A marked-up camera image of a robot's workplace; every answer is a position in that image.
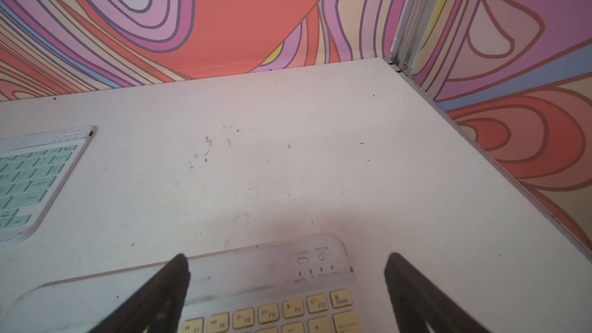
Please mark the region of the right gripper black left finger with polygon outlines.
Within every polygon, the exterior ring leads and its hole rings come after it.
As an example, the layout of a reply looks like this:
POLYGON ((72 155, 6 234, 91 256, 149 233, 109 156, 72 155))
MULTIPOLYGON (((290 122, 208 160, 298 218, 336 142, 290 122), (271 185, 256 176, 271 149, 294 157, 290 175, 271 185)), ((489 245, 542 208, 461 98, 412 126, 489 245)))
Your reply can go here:
POLYGON ((188 259, 178 254, 93 332, 176 332, 191 280, 188 259))

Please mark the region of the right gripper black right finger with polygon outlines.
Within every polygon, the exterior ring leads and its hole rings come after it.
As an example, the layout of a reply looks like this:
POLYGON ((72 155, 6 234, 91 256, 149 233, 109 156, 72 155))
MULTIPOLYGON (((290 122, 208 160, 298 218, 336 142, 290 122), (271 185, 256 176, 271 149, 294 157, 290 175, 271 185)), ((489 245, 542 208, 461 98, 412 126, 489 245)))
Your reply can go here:
POLYGON ((401 254, 390 254, 384 275, 399 331, 489 331, 401 254))

